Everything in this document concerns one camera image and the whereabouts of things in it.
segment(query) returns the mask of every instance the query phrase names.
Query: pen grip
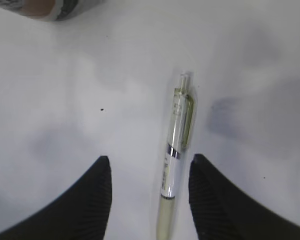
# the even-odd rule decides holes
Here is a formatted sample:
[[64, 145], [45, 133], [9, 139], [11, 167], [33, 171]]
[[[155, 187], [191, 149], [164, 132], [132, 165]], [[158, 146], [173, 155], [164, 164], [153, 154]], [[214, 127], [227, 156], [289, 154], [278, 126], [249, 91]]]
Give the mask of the pen grip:
[[156, 240], [169, 240], [171, 237], [172, 222], [176, 199], [160, 197], [159, 214], [156, 226]]

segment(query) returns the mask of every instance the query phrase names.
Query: pen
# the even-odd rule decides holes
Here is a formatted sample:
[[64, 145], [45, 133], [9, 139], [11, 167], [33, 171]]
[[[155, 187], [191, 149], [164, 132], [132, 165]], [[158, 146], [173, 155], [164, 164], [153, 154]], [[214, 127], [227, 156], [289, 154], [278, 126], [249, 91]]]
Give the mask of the pen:
[[180, 87], [174, 90], [164, 157], [156, 240], [169, 240], [171, 237], [176, 195], [182, 175], [181, 155], [188, 146], [194, 111], [194, 100], [189, 94], [189, 85], [190, 75], [182, 74]]

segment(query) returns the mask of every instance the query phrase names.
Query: pen clip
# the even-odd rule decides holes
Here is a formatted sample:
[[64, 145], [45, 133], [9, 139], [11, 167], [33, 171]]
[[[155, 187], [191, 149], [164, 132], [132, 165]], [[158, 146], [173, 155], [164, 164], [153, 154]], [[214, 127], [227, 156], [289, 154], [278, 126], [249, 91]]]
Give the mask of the pen clip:
[[193, 122], [193, 114], [194, 114], [194, 107], [195, 107], [194, 99], [189, 94], [186, 97], [187, 97], [187, 111], [185, 116], [183, 138], [182, 138], [182, 147], [184, 149], [187, 148], [189, 144], [189, 136], [190, 136], [190, 130]]

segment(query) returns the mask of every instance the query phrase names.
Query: white floor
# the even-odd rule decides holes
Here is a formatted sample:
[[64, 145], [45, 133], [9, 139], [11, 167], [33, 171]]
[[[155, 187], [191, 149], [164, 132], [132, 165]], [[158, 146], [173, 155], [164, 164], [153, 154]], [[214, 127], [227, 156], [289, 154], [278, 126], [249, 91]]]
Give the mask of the white floor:
[[60, 23], [0, 10], [0, 231], [108, 155], [105, 239], [154, 240], [182, 71], [197, 110], [173, 240], [197, 239], [195, 153], [300, 225], [300, 0], [107, 0]]

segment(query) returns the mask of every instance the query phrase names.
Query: can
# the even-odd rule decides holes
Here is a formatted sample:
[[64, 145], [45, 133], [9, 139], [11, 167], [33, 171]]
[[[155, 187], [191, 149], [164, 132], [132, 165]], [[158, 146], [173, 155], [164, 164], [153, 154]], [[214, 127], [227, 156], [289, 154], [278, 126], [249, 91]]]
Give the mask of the can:
[[83, 5], [93, 7], [100, 0], [0, 0], [0, 8], [44, 21], [61, 21]]

